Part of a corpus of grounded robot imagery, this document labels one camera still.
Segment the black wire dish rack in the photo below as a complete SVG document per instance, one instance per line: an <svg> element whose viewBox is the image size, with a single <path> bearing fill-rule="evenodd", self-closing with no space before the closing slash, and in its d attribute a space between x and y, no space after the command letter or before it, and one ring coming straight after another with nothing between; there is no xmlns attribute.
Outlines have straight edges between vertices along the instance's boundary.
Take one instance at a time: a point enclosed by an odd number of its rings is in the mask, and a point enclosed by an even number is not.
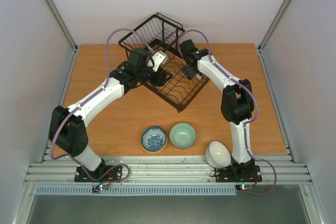
<svg viewBox="0 0 336 224"><path fill-rule="evenodd" d="M173 75L162 87L155 87L149 82L144 86L178 112L182 112L209 81L206 76L203 76L201 81L196 76L189 80L182 72L186 62L180 56L176 45L178 36L184 32L183 25L163 14L156 13L133 30L142 36L153 50L167 54L168 59L161 66Z"/></svg>

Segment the celadon green bowl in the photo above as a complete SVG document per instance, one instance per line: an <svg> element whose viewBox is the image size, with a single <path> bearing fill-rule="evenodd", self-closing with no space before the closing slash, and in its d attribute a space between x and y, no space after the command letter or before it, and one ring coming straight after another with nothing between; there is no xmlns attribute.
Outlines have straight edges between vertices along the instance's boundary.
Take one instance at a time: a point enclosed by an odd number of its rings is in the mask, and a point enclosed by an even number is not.
<svg viewBox="0 0 336 224"><path fill-rule="evenodd" d="M194 144L196 131L188 123L178 123L170 130L169 138L175 147L187 149Z"/></svg>

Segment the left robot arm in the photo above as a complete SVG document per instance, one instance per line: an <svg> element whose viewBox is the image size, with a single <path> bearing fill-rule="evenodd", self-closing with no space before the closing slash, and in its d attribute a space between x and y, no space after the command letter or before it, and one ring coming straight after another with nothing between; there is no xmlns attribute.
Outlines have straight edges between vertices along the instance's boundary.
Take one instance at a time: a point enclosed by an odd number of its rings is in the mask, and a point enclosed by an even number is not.
<svg viewBox="0 0 336 224"><path fill-rule="evenodd" d="M52 146L58 146L85 167L92 180L102 180L106 168L102 158L89 146L87 126L110 103L140 83L163 86L172 77L162 67L166 60L167 55L162 51L151 54L135 48L128 59L109 72L105 81L86 97L66 108L57 106L52 112L49 128Z"/></svg>

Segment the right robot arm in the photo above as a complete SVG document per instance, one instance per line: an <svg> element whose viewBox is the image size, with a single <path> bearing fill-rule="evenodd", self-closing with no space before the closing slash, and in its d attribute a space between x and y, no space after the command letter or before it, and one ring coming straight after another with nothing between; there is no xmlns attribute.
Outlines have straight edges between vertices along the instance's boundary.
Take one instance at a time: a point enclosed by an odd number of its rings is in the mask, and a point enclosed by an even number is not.
<svg viewBox="0 0 336 224"><path fill-rule="evenodd" d="M230 124L233 141L231 173L237 180L245 179L255 165L250 150L249 124L255 109L250 81L232 75L208 49L197 49L190 39L176 46L186 61L186 75L206 76L221 90L221 113Z"/></svg>

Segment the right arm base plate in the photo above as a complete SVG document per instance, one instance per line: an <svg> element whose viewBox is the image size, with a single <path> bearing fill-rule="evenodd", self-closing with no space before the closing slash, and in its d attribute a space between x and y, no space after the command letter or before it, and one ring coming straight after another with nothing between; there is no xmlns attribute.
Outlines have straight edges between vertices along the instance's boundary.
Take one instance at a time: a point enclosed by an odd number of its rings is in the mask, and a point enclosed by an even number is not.
<svg viewBox="0 0 336 224"><path fill-rule="evenodd" d="M262 182L262 176L259 166L254 165L251 169L239 173L233 171L231 167L215 168L213 170L214 177L218 183L254 183Z"/></svg>

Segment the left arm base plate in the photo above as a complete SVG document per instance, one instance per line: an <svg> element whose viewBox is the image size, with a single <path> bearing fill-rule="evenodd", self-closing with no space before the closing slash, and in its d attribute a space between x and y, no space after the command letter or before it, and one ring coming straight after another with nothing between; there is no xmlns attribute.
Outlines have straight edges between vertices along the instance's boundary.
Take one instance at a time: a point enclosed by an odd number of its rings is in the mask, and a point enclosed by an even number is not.
<svg viewBox="0 0 336 224"><path fill-rule="evenodd" d="M90 171L82 166L77 167L74 181L78 183L89 182L116 182L121 179L123 175L122 166L103 165L98 167L95 171Z"/></svg>

